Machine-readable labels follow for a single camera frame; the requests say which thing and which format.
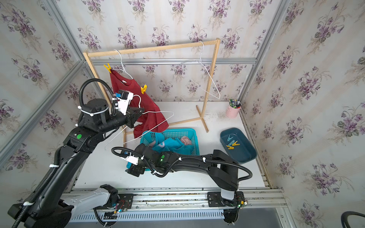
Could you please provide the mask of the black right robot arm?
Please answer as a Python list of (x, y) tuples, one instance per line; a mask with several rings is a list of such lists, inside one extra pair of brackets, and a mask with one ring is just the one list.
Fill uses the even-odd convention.
[(126, 172), (135, 177), (144, 174), (146, 170), (158, 178), (174, 172), (207, 174), (221, 189), (220, 192), (207, 194), (210, 207), (239, 209), (247, 203), (243, 194), (237, 193), (237, 190), (241, 181), (253, 177), (252, 171), (220, 150), (207, 155), (184, 155), (170, 151), (157, 152), (140, 144), (135, 150), (116, 146), (111, 152), (131, 164)]

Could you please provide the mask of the white wire hanger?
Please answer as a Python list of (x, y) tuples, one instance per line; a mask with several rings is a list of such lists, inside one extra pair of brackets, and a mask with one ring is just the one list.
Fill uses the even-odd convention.
[(202, 54), (204, 52), (205, 45), (204, 45), (203, 41), (201, 41), (201, 40), (198, 41), (198, 43), (200, 43), (202, 45), (202, 51), (200, 51), (199, 59), (198, 60), (190, 60), (190, 61), (181, 62), (179, 65), (184, 65), (184, 64), (193, 63), (193, 62), (198, 63), (202, 67), (202, 69), (204, 71), (204, 75), (207, 76), (207, 79), (209, 79), (208, 82), (213, 83), (213, 87), (217, 90), (218, 95), (216, 96), (215, 94), (212, 94), (209, 91), (207, 91), (207, 89), (203, 89), (201, 87), (201, 85), (199, 83), (197, 83), (196, 81), (194, 81), (193, 79), (190, 79), (189, 80), (190, 81), (190, 85), (187, 86), (187, 88), (189, 90), (189, 94), (195, 95), (197, 93), (197, 89), (201, 89), (202, 91), (204, 91), (209, 96), (212, 96), (213, 98), (220, 100), (221, 99), (220, 91), (219, 91), (219, 89), (218, 89), (215, 81), (213, 80), (212, 75), (210, 74), (210, 69), (212, 69), (212, 67), (210, 67), (208, 69), (207, 66), (202, 63)]

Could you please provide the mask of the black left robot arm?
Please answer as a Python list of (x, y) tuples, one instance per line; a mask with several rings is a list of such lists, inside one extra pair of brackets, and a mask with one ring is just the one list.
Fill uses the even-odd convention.
[[(84, 103), (83, 93), (87, 85), (98, 82), (112, 96), (112, 104), (98, 98)], [(144, 112), (143, 108), (130, 107), (133, 93), (125, 90), (114, 92), (108, 84), (97, 78), (89, 79), (79, 89), (81, 111), (77, 126), (65, 138), (54, 154), (54, 161), (33, 193), (23, 202), (8, 210), (15, 221), (27, 228), (63, 228), (76, 215), (77, 203), (67, 203), (61, 196), (84, 161), (96, 146), (105, 141), (119, 127), (132, 128)]]

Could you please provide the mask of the pink t-shirt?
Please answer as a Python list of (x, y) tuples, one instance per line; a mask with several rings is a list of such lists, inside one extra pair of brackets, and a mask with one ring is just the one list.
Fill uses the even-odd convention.
[(181, 139), (178, 138), (165, 139), (163, 135), (157, 135), (156, 139), (149, 144), (149, 147), (157, 146), (161, 148), (169, 147), (173, 149), (178, 149), (180, 147), (183, 147), (183, 145), (193, 145), (193, 144), (192, 141), (186, 136), (183, 136)]

